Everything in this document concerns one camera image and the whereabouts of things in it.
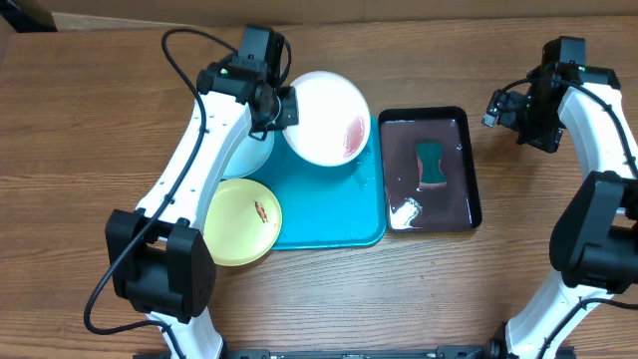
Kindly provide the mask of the green and pink sponge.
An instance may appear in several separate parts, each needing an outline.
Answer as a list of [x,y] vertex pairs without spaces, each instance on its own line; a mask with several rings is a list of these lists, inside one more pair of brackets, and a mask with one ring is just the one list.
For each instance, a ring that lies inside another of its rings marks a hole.
[[440,143],[419,143],[416,146],[419,188],[445,186],[447,177],[441,170],[443,147]]

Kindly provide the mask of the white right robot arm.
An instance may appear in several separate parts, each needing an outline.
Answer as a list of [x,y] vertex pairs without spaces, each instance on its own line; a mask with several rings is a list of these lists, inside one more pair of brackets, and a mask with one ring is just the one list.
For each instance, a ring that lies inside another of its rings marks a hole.
[[527,95],[512,85],[493,93],[483,124],[492,127],[513,115],[510,125],[523,143],[545,127],[568,131],[583,183],[551,234],[547,279],[482,355],[571,358],[573,351],[561,344],[596,307],[635,307],[616,297],[637,282],[637,228],[614,219],[637,218],[637,144],[613,70],[554,62],[537,66],[523,81]]

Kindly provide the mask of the light blue plate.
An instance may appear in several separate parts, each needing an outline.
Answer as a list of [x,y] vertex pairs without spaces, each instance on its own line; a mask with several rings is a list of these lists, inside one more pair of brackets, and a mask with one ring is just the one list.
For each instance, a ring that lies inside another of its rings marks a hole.
[[231,156],[222,178],[244,178],[256,172],[268,160],[274,148],[274,141],[274,135],[270,133],[263,141],[252,137],[245,138]]

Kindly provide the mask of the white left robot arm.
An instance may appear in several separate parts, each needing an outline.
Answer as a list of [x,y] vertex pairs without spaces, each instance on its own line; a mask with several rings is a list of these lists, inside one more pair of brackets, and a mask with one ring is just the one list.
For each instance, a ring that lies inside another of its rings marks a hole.
[[110,268],[98,286],[146,315],[170,358],[218,358],[224,342],[208,301],[215,263],[203,238],[214,192],[240,143],[298,122],[295,92],[280,84],[278,64],[233,58],[212,63],[191,85],[191,120],[168,165],[133,211],[106,225]]

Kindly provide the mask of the pink plate with red stain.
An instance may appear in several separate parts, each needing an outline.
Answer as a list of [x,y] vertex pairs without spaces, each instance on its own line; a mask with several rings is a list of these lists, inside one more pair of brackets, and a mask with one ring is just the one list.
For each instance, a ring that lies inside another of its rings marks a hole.
[[299,120],[283,131],[300,158],[320,167],[339,167],[358,156],[371,132],[371,114],[360,90],[332,72],[314,71],[296,78]]

